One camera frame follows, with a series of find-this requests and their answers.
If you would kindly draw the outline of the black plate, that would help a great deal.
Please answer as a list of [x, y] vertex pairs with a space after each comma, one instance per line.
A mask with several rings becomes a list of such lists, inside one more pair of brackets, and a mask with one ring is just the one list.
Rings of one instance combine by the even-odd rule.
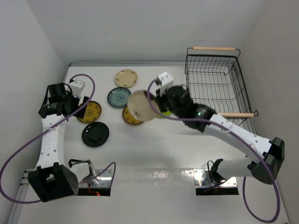
[[109, 138], [109, 128], [103, 122], [93, 122], [88, 124], [82, 131], [82, 141], [88, 147], [100, 147]]

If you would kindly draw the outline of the cream plate with flowers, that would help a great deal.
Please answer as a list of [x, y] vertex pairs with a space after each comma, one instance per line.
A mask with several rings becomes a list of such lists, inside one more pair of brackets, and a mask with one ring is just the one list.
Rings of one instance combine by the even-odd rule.
[[146, 122], [153, 120], [157, 114], [152, 110], [145, 90], [137, 90], [128, 98], [128, 110], [137, 120]]

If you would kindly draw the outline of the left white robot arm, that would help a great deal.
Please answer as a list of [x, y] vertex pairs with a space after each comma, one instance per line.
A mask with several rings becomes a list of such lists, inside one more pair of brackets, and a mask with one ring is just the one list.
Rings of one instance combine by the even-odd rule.
[[79, 102], [88, 100], [88, 97], [81, 98], [84, 86], [84, 81], [73, 80], [47, 87], [38, 112], [46, 133], [42, 136], [36, 168], [28, 174], [28, 181], [42, 202], [77, 195], [80, 182], [94, 174], [90, 160], [71, 159], [65, 163], [64, 159], [67, 116], [84, 116], [85, 107], [77, 111]]

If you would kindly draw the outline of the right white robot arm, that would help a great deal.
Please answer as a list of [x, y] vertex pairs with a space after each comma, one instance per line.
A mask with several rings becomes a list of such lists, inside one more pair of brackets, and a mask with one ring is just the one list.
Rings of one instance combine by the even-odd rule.
[[161, 111], [169, 110], [175, 120], [204, 135], [216, 137], [246, 154], [244, 159], [217, 159], [209, 169], [214, 183], [221, 184], [231, 177], [253, 177], [273, 184], [285, 159], [285, 142], [275, 137], [270, 140], [251, 133], [214, 109], [193, 102], [188, 89], [175, 85], [156, 91], [156, 102]]

